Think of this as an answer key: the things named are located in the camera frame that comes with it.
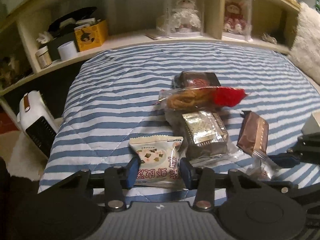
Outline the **white seaweed snack packet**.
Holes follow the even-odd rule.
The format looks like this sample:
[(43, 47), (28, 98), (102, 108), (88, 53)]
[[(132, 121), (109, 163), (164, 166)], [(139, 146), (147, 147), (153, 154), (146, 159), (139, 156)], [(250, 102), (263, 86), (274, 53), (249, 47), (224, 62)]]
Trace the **white seaweed snack packet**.
[(183, 137), (152, 135), (129, 140), (129, 146), (140, 158), (136, 186), (178, 188), (182, 185), (179, 171)]

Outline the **white shallow cardboard box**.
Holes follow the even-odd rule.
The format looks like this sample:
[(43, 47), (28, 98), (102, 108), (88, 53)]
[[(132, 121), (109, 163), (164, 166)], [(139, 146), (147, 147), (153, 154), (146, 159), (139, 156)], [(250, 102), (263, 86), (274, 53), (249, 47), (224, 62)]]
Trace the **white shallow cardboard box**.
[(320, 112), (313, 112), (305, 122), (302, 133), (304, 135), (313, 134), (320, 131)]

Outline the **small clear dark candy packet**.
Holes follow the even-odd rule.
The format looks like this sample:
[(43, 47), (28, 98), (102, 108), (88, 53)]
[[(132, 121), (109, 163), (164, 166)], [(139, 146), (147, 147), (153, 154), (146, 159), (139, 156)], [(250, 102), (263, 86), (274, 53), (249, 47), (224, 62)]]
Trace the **small clear dark candy packet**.
[(253, 163), (246, 174), (258, 180), (270, 181), (279, 170), (280, 166), (269, 157), (253, 155)]

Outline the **brown gold snack packet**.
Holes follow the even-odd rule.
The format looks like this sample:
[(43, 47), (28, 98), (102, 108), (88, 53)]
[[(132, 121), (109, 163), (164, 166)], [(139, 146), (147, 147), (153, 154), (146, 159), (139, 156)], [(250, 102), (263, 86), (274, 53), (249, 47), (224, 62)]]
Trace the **brown gold snack packet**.
[(268, 122), (253, 111), (243, 111), (237, 146), (250, 156), (267, 156)]

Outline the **gold foil clear snack packet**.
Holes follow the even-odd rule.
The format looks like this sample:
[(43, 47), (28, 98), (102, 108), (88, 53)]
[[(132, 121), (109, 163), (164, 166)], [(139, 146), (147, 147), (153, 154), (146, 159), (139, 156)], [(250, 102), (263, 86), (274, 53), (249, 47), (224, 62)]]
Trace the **gold foil clear snack packet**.
[(244, 153), (230, 139), (218, 113), (167, 110), (165, 118), (173, 135), (183, 137), (181, 156), (193, 166), (212, 167), (221, 160), (235, 161)]

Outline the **red-ended twisted snack packet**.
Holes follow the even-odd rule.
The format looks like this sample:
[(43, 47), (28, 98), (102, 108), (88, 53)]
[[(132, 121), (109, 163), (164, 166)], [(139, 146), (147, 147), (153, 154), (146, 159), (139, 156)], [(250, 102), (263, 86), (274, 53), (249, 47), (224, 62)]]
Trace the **red-ended twisted snack packet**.
[(162, 90), (158, 103), (173, 111), (190, 110), (203, 107), (234, 107), (245, 97), (242, 88), (207, 86), (187, 87), (172, 90)]

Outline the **dark red-label snack packet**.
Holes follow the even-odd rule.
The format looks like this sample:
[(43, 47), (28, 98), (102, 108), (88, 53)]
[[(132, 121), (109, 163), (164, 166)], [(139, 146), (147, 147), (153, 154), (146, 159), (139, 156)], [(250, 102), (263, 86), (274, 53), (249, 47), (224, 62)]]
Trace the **dark red-label snack packet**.
[(212, 72), (181, 72), (174, 76), (173, 88), (221, 86)]

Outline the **small object on shelf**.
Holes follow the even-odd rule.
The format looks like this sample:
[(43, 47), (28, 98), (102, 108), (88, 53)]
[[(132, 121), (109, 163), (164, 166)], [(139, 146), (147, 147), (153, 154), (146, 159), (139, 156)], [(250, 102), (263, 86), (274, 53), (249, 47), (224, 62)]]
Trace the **small object on shelf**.
[(272, 37), (271, 35), (267, 34), (267, 33), (263, 33), (263, 35), (261, 36), (261, 39), (265, 42), (269, 42), (271, 44), (277, 44), (277, 40), (275, 37)]

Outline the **white cylinder cup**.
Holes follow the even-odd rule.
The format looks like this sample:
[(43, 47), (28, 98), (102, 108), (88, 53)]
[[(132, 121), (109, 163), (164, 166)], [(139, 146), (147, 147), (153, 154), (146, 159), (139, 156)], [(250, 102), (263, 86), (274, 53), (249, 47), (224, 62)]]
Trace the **white cylinder cup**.
[(61, 46), (59, 46), (57, 49), (58, 49), (61, 61), (67, 61), (67, 60), (73, 59), (77, 56), (77, 53), (78, 53), (74, 41), (66, 42)]

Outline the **small labelled jar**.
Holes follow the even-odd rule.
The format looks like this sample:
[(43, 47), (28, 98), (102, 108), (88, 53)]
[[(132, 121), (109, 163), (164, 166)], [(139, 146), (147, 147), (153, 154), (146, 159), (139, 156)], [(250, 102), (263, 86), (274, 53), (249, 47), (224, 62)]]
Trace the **small labelled jar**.
[(52, 64), (52, 59), (49, 55), (49, 50), (47, 46), (40, 48), (36, 53), (35, 56), (37, 61), (40, 65), (41, 69), (47, 68), (49, 65)]

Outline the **pink doll in case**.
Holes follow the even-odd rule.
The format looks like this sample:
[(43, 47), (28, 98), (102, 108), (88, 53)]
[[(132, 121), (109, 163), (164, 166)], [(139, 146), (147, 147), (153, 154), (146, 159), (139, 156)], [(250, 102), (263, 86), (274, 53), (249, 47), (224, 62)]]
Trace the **pink doll in case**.
[(223, 37), (252, 42), (252, 8), (254, 0), (225, 0)]

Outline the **yellow cardboard box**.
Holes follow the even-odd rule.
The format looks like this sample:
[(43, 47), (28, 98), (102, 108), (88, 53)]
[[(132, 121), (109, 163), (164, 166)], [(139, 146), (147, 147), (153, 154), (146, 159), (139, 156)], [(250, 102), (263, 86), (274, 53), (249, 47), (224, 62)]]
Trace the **yellow cardboard box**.
[(100, 47), (108, 38), (108, 27), (105, 20), (75, 31), (75, 38), (80, 52)]

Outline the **black bag on shelf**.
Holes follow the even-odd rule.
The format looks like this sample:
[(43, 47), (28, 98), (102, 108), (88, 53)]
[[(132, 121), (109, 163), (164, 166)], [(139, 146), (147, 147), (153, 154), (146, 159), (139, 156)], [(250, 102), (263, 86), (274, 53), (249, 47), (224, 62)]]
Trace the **black bag on shelf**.
[(97, 7), (84, 7), (64, 15), (55, 20), (48, 28), (53, 38), (62, 37), (74, 31), (76, 22), (85, 20), (97, 10)]

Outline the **wooden headboard shelf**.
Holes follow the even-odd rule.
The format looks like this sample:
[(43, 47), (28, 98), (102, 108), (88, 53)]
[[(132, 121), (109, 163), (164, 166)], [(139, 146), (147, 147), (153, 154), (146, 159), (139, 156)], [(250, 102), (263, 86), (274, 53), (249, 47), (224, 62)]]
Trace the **wooden headboard shelf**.
[[(99, 3), (107, 8), (105, 17), (109, 36), (104, 44), (80, 52), (73, 59), (57, 60), (49, 67), (41, 69), (35, 56), (39, 47), (37, 36), (49, 26), (54, 8), (66, 4), (67, 1), (70, 0), (25, 0), (7, 16), (1, 25), (1, 31), (6, 31), (11, 24), (17, 25), (33, 73), (2, 90), (2, 95), (50, 72), (90, 59), (101, 51), (153, 43), (152, 35), (156, 32), (155, 0), (100, 0)], [(296, 0), (255, 0), (252, 42), (223, 37), (224, 7), (225, 0), (204, 0), (204, 31), (198, 41), (223, 42), (289, 53), (295, 39), (294, 29), (300, 11)], [(263, 33), (275, 37), (278, 43), (263, 41)]]

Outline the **white doll in case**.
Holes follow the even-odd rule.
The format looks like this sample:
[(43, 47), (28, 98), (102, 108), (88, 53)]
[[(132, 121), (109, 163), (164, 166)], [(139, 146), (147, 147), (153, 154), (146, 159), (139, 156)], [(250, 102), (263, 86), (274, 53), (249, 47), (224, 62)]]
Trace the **white doll in case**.
[(156, 31), (166, 38), (198, 38), (203, 34), (203, 0), (157, 0)]

